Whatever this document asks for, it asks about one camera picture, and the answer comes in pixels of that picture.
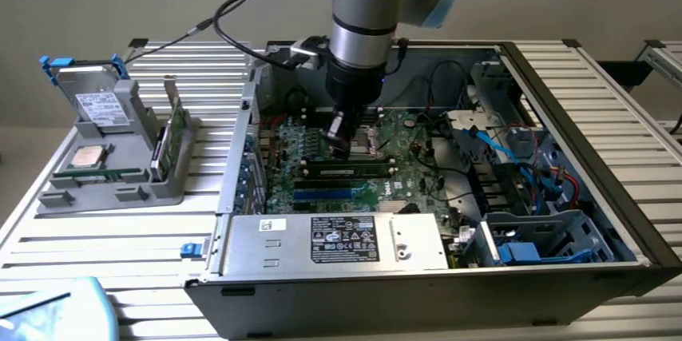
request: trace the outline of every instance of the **green circuit board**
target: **green circuit board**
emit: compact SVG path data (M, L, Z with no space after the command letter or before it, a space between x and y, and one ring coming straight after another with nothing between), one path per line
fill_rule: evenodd
M390 178L350 180L351 193L342 191L343 198L294 199L297 182L305 180L301 174L302 159L331 160L331 148L321 138L321 130L307 128L295 118L287 118L266 131L270 139L267 152L267 213L321 213L321 212L391 212L402 204L417 204L421 212L432 212L438 218L449 213L444 191L433 191L429 196L421 190L421 180L432 186L436 175L409 153L410 144L418 134L417 114L405 110L391 110L379 124L363 126L353 142L351 159L394 159L397 171ZM424 132L417 138L426 147Z

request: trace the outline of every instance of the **motherboard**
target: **motherboard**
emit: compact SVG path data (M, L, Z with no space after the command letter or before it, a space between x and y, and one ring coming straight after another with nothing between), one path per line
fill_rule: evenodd
M404 109L381 113L357 131L347 161L335 160L321 128L307 119L266 122L267 213L430 212L446 225L446 193L416 158L433 161L421 115Z

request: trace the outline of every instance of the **white wall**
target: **white wall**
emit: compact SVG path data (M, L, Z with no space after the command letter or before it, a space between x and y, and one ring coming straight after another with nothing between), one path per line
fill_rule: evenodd
M105 58L131 38L173 39L223 0L0 0L0 125L67 126L73 113L40 73L43 54ZM327 33L331 0L251 0L225 22L243 40ZM441 30L410 38L578 38L598 58L633 58L642 39L682 39L680 0L458 0ZM202 40L215 40L213 32ZM680 98L637 92L673 119Z

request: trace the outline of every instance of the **warning label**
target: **warning label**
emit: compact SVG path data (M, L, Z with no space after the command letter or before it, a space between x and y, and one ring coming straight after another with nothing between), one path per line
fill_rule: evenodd
M90 120L98 127L127 125L129 118L119 99L111 92L79 93L77 95Z
M373 216L314 217L310 258L317 264L379 261Z

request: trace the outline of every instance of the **metal slats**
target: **metal slats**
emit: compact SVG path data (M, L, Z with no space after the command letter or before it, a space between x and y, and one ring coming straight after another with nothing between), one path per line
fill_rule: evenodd
M546 75L548 86L565 109L581 121L580 128L616 176L641 199L641 208L656 228L682 253L682 207L669 195L680 193L680 163L661 150L650 129L628 115L628 108L610 92L604 78L589 66L580 67L585 62L574 49L562 42L524 42L520 47ZM185 102L194 106L194 116L203 120L190 165L191 192L185 201L170 207L85 212L52 218L34 218L38 205L35 201L27 204L19 226L0 250L10 251L0 253L6 255L0 259L4 266L0 303L27 292L59 286L73 277L95 274L109 289L123 339L221 340L179 288L183 278L178 274L201 271L205 262L182 262L178 249L189 241L201 241L214 228L219 180L235 124L231 106L238 105L235 95L243 86L243 79L229 73L246 71L231 65L217 65L222 61L243 62L245 58L227 45L193 42L141 59L142 65L131 69L141 81L143 100L154 106L161 118L169 112L161 98L162 69L177 71ZM610 301L568 327L347 339L672 341L681 337L682 278L677 278L642 298Z

